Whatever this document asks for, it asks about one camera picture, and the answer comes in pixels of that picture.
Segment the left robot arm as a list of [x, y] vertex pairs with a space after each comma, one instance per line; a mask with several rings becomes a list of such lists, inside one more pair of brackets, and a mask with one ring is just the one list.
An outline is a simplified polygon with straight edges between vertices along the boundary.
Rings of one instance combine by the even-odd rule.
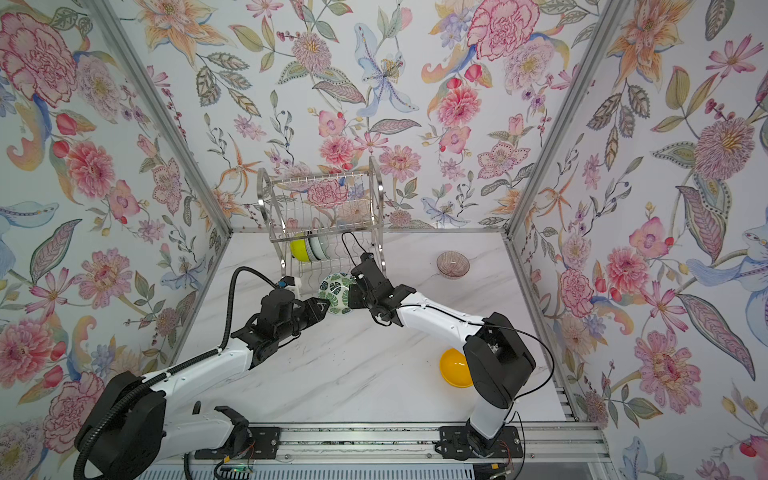
[[102, 479], [135, 479], [157, 460], [199, 450], [237, 457], [252, 449], [259, 439], [242, 414], [226, 405], [205, 413], [192, 404], [264, 363], [321, 322], [330, 306], [275, 289], [242, 328], [227, 329], [219, 347], [159, 372], [110, 380], [76, 436], [74, 478], [85, 478], [92, 465]]

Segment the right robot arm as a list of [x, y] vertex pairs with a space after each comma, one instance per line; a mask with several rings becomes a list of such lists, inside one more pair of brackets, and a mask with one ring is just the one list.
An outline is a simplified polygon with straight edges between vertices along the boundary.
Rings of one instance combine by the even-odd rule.
[[490, 447], [506, 424], [516, 398], [536, 369], [536, 360], [507, 317], [470, 315], [441, 305], [407, 285], [393, 285], [374, 255], [364, 253], [351, 270], [350, 305], [365, 308], [375, 323], [418, 330], [463, 354], [480, 396], [468, 438]]

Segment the dark blue patterned bowl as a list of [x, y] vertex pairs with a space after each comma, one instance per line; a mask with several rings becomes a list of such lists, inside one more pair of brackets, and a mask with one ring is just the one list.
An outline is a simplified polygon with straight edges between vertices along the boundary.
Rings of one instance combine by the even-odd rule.
[[313, 238], [308, 238], [306, 240], [308, 256], [312, 262], [318, 262], [320, 261], [320, 258], [315, 253], [312, 241]]

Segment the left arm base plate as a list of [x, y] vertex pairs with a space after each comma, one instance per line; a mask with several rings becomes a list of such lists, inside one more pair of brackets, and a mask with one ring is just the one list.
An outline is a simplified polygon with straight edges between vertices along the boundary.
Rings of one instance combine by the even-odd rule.
[[275, 460], [282, 429], [279, 427], [249, 427], [233, 433], [222, 447], [202, 449], [193, 453], [195, 460]]

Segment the lime green bowl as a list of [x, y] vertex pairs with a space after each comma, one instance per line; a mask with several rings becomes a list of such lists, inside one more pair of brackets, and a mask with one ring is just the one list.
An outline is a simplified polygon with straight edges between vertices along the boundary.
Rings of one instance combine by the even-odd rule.
[[305, 239], [292, 240], [289, 247], [292, 256], [299, 262], [309, 263], [312, 261]]

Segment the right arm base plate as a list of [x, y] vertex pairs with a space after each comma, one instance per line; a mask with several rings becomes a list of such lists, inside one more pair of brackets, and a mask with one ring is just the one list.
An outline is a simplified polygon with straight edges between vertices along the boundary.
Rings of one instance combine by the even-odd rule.
[[441, 426], [434, 450], [443, 459], [467, 461], [469, 459], [520, 459], [523, 441], [518, 429], [504, 426], [491, 440], [486, 439], [469, 425]]

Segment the pale teal glass bowl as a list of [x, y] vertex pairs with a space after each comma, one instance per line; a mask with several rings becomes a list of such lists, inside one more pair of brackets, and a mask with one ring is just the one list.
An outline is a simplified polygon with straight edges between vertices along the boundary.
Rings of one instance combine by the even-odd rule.
[[327, 247], [327, 241], [326, 241], [325, 237], [324, 236], [318, 236], [317, 240], [319, 242], [320, 250], [323, 253], [324, 259], [325, 260], [330, 260], [331, 256], [330, 256], [330, 253], [329, 253], [329, 250], [328, 250], [328, 247]]

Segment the steel wire dish rack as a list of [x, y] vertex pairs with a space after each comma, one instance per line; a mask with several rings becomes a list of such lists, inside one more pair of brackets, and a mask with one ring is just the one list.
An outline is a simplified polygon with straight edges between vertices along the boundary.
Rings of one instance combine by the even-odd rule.
[[[273, 179], [262, 169], [257, 177], [257, 205], [274, 246], [283, 276], [302, 282], [300, 293], [315, 293], [333, 273], [348, 273], [363, 253], [372, 253], [386, 270], [383, 248], [384, 185], [375, 160], [360, 171]], [[325, 260], [318, 236], [331, 256]], [[313, 238], [318, 262], [303, 263], [290, 242]]]

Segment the green leaf pattern bowl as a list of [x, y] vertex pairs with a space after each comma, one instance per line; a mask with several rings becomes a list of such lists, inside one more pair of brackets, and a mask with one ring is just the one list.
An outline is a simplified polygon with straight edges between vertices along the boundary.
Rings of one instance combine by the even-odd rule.
[[333, 273], [321, 282], [317, 296], [330, 303], [330, 313], [345, 315], [352, 311], [349, 298], [353, 284], [354, 280], [348, 273]]

